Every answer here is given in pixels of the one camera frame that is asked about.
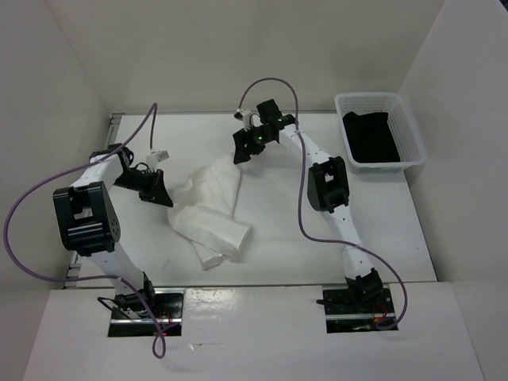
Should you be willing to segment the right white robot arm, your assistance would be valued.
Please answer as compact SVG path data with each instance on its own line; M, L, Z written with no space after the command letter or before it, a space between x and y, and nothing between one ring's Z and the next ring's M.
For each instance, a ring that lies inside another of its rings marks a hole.
M319 148L295 126L296 118L284 115L274 100L262 102L256 108L256 112L237 108L234 114L243 127L233 134L233 162L248 162L272 141L302 160L307 200L338 232L344 245L342 258L348 304L357 312L368 310L382 294L383 283L369 255L360 249L362 243L349 207L350 190L344 160Z

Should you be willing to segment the white pleated skirt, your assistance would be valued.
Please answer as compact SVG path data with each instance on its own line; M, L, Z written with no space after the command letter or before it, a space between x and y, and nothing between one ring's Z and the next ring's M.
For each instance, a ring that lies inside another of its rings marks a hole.
M233 217L240 184L230 153L194 170L173 192L169 224L191 243L204 271L234 261L249 234L250 224Z

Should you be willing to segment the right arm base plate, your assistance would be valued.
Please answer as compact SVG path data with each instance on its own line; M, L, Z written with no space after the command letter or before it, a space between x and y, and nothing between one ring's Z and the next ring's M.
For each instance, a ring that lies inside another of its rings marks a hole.
M349 289L324 287L316 301L324 308L327 333L367 333L396 321L391 292L384 287L379 296L364 304L353 302Z

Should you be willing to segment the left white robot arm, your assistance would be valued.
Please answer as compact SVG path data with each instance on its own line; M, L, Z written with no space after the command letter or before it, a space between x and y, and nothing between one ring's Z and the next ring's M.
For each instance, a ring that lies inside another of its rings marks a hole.
M172 207L160 169L132 165L133 152L112 144L90 155L91 166L69 187L53 192L63 246L88 258L114 285L117 307L140 318L154 314L158 298L148 276L137 268L120 244L121 226L109 190L113 186L138 193L142 202Z

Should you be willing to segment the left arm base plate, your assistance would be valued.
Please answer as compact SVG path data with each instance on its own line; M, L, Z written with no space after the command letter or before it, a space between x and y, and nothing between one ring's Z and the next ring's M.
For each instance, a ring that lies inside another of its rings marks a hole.
M183 327L183 288L156 288L150 305L151 313L135 300L133 310L121 306L120 298L99 297L98 300L110 311L108 337L154 337L158 334L154 317L165 337L180 337Z

